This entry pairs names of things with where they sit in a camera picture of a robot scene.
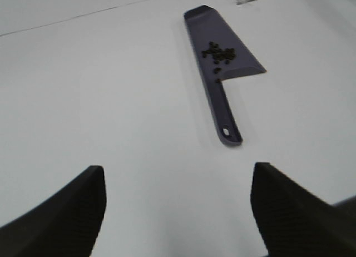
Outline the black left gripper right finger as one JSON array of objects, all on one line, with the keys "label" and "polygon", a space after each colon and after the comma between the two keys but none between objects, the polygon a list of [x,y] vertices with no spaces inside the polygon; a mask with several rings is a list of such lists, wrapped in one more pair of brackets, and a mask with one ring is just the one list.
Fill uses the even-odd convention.
[{"label": "black left gripper right finger", "polygon": [[355,196],[328,204],[257,162],[250,202],[268,256],[355,256]]}]

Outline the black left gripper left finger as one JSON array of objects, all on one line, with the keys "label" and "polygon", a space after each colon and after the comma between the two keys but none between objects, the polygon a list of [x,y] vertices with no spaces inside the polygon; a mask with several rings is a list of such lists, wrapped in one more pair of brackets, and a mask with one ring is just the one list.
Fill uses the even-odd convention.
[{"label": "black left gripper left finger", "polygon": [[106,211],[102,166],[90,166],[22,216],[1,226],[1,256],[90,256]]}]

